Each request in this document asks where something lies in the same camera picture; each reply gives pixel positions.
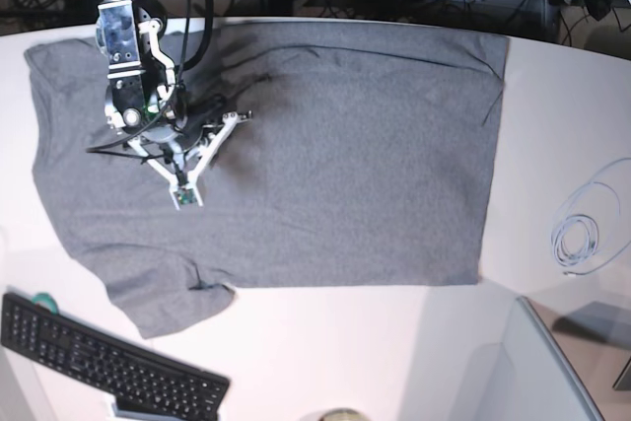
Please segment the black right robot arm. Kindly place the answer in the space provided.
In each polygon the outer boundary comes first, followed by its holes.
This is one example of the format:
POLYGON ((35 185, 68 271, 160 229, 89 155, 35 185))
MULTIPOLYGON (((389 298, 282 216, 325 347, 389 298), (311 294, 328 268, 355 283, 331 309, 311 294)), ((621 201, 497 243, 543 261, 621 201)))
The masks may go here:
POLYGON ((185 37, 178 59, 162 50, 168 14, 158 0, 101 0, 98 10, 96 41, 108 63, 105 118, 120 137, 90 153, 112 155, 118 147, 137 145, 144 161, 156 157, 183 164, 221 128, 219 115, 226 106, 221 94, 192 100, 184 84, 185 72, 201 63, 211 45, 214 0, 204 0, 204 30, 196 51, 188 51, 185 37), (146 151, 148 145, 158 153, 146 151))

